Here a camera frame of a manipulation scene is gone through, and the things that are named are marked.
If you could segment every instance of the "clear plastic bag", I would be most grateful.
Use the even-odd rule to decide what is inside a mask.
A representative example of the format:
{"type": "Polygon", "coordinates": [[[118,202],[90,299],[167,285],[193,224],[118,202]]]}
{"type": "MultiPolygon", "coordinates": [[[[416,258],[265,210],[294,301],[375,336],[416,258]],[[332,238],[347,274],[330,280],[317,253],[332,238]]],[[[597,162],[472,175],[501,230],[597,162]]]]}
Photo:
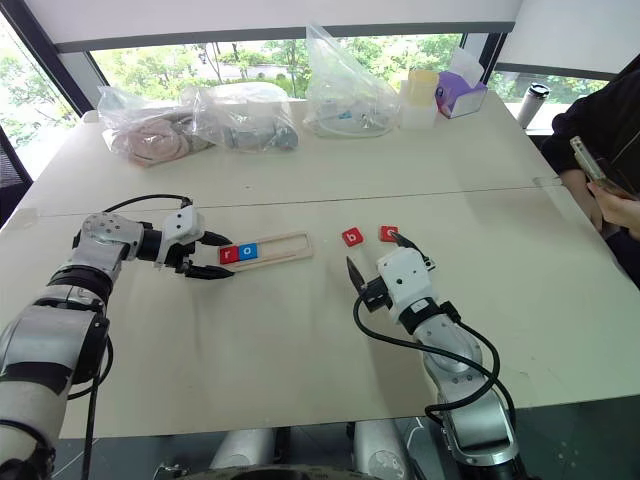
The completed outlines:
{"type": "Polygon", "coordinates": [[[193,100],[194,132],[217,145],[246,152],[298,146],[287,92],[266,82],[185,89],[193,100]]]}
{"type": "Polygon", "coordinates": [[[311,80],[305,125],[319,136],[375,137],[398,122],[400,97],[318,25],[307,26],[311,80]]]}
{"type": "Polygon", "coordinates": [[[193,135],[193,106],[151,102],[113,87],[99,87],[98,115],[112,152],[143,166],[182,158],[211,142],[193,135]]]}

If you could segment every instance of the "black chair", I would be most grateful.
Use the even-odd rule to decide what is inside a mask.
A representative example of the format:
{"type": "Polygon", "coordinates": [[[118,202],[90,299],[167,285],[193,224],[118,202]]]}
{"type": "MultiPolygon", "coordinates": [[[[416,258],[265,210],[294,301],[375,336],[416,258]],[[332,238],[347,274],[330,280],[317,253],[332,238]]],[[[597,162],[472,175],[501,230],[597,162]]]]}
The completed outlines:
{"type": "Polygon", "coordinates": [[[33,180],[0,127],[0,227],[32,184],[33,180]]]}

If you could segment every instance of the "thermos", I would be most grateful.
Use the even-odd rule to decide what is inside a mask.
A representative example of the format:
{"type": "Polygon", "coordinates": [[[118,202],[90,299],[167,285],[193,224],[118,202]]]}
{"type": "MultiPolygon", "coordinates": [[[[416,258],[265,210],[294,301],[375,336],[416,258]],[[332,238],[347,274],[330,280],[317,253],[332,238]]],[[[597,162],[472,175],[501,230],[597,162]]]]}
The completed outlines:
{"type": "Polygon", "coordinates": [[[527,93],[520,104],[520,113],[518,113],[518,123],[522,128],[527,128],[533,117],[536,116],[538,110],[549,96],[549,87],[541,83],[532,83],[527,89],[527,93]]]}

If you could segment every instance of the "tissue box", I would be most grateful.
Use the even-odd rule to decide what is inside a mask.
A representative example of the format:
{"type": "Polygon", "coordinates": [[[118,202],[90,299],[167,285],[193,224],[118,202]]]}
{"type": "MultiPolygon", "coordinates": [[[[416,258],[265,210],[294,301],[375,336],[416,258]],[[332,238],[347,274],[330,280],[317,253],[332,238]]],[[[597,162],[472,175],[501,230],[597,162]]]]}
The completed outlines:
{"type": "Polygon", "coordinates": [[[487,86],[482,82],[471,88],[460,75],[440,72],[436,102],[442,114],[448,118],[477,112],[486,94],[487,86]]]}

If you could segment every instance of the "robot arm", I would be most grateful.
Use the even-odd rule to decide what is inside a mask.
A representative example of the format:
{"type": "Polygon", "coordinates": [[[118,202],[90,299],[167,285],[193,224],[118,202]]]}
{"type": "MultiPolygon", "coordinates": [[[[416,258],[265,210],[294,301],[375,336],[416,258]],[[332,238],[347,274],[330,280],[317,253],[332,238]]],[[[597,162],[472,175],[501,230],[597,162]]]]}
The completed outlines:
{"type": "MultiPolygon", "coordinates": [[[[356,323],[368,335],[387,340],[364,327],[358,316],[361,303],[369,311],[386,306],[392,320],[404,326],[417,341],[411,344],[395,339],[393,343],[423,350],[424,366],[436,384],[441,402],[426,411],[428,415],[430,411],[440,411],[441,419],[429,416],[442,426],[447,447],[464,478],[526,479],[509,415],[500,397],[488,388],[491,384],[487,383],[486,375],[472,366],[476,364],[490,373],[481,367],[480,345],[469,333],[474,331],[466,326],[461,328],[460,316],[449,302],[438,305],[429,275],[429,270],[434,268],[433,261],[401,235],[395,236],[399,247],[378,260],[380,276],[366,284],[347,259],[349,275],[359,294],[354,307],[356,323]],[[465,361],[451,358],[456,356],[465,361]],[[465,402],[474,395],[475,400],[465,402]],[[462,406],[450,408],[455,402],[462,406]]],[[[497,381],[497,352],[493,370],[490,374],[497,381]]]]}
{"type": "Polygon", "coordinates": [[[85,219],[70,258],[0,336],[0,479],[50,476],[69,390],[99,373],[106,306],[123,261],[150,260],[193,278],[233,275],[193,265],[196,241],[231,243],[204,231],[192,205],[169,215],[162,231],[109,212],[85,219]]]}

